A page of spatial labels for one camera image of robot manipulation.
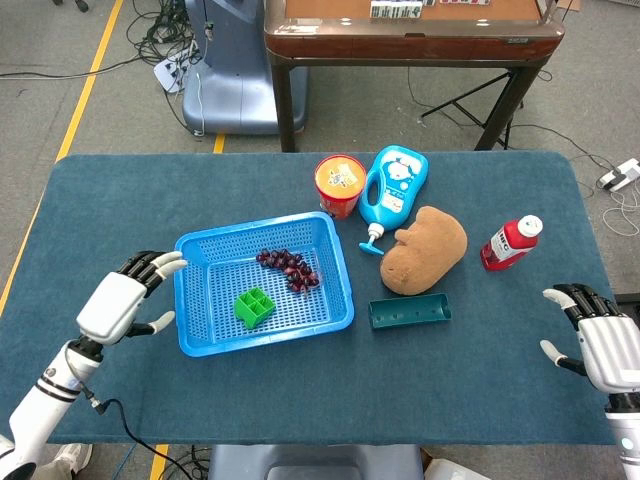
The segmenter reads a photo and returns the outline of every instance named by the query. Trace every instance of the red grape bunch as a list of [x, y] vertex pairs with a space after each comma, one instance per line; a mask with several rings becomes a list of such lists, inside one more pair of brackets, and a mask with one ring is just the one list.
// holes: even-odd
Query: red grape bunch
[[269, 252], [266, 248], [256, 255], [256, 261], [265, 268], [277, 268], [287, 276], [287, 287], [293, 292], [307, 292], [320, 284], [318, 274], [314, 272], [302, 255], [284, 250]]

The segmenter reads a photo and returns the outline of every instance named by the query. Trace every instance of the red ketchup bottle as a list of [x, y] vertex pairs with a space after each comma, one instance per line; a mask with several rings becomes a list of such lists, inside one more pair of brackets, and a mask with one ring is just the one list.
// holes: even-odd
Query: red ketchup bottle
[[538, 244], [540, 232], [542, 220], [535, 215], [505, 223], [480, 251], [484, 268], [506, 270]]

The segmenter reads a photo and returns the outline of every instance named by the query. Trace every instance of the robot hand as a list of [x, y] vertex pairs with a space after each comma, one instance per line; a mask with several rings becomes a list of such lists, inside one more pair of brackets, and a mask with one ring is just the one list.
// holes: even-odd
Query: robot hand
[[581, 284], [554, 285], [543, 295], [558, 303], [580, 342], [583, 361], [568, 358], [548, 340], [540, 346], [558, 367], [587, 376], [609, 395], [605, 415], [629, 480], [640, 480], [640, 329], [616, 305]]
[[0, 435], [0, 480], [31, 478], [47, 439], [81, 392], [104, 413], [109, 401], [101, 403], [86, 386], [101, 365], [103, 347], [169, 325], [173, 311], [152, 323], [133, 321], [144, 299], [186, 265], [181, 252], [139, 252], [100, 282], [76, 319], [82, 335], [62, 346], [11, 415], [13, 441]]
[[136, 253], [100, 282], [78, 315], [80, 330], [101, 345], [113, 345], [124, 336], [159, 332], [171, 323], [174, 312], [167, 312], [149, 324], [134, 324], [135, 314], [158, 285], [186, 265], [181, 252]]

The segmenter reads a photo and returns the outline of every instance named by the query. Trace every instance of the white bottle cap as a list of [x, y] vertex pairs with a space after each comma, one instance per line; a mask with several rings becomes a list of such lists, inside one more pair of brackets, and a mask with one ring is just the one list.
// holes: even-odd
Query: white bottle cap
[[369, 237], [373, 237], [374, 240], [377, 240], [384, 233], [384, 227], [379, 223], [372, 223], [369, 225]]
[[542, 231], [542, 220], [535, 215], [526, 215], [518, 222], [518, 231], [525, 237], [537, 237]]

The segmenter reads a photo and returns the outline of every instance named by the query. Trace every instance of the shoe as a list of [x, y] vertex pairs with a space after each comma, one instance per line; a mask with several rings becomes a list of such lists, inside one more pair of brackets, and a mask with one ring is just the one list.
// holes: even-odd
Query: shoe
[[93, 452], [93, 445], [87, 445], [84, 443], [70, 443], [63, 445], [55, 458], [54, 462], [60, 460], [66, 462], [71, 467], [71, 473], [75, 476], [87, 466], [91, 459], [91, 453]]

